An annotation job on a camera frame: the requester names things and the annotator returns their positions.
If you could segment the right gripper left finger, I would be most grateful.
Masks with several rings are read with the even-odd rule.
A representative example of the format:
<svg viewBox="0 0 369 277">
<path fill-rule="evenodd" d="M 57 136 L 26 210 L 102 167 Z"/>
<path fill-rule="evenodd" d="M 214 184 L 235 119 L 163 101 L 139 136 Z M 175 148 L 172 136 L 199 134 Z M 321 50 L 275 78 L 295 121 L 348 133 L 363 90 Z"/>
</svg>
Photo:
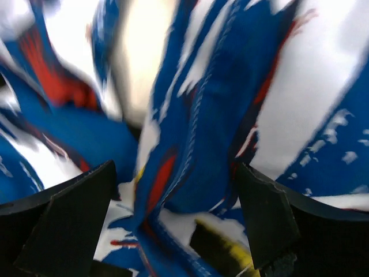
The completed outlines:
<svg viewBox="0 0 369 277">
<path fill-rule="evenodd" d="M 88 276 L 116 184 L 112 161 L 1 205 L 1 276 Z"/>
</svg>

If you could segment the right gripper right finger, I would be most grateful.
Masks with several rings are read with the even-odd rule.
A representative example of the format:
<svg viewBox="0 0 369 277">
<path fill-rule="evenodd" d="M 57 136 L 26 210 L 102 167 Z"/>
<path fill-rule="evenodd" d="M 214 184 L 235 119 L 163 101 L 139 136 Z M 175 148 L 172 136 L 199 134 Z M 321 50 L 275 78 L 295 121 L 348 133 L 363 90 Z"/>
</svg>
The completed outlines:
<svg viewBox="0 0 369 277">
<path fill-rule="evenodd" d="M 321 203 L 243 164 L 235 185 L 261 276 L 368 275 L 368 213 Z"/>
</svg>

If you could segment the blue white red patterned trousers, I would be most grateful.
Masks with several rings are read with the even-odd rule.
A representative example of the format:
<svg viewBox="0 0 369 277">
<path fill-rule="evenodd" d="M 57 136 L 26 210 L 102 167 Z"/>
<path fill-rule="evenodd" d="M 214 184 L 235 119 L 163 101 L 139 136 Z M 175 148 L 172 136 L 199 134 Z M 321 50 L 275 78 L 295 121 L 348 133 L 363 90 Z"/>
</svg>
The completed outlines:
<svg viewBox="0 0 369 277">
<path fill-rule="evenodd" d="M 261 276 L 238 164 L 368 213 L 368 2 L 2 1 L 1 205 L 108 161 L 88 276 Z"/>
</svg>

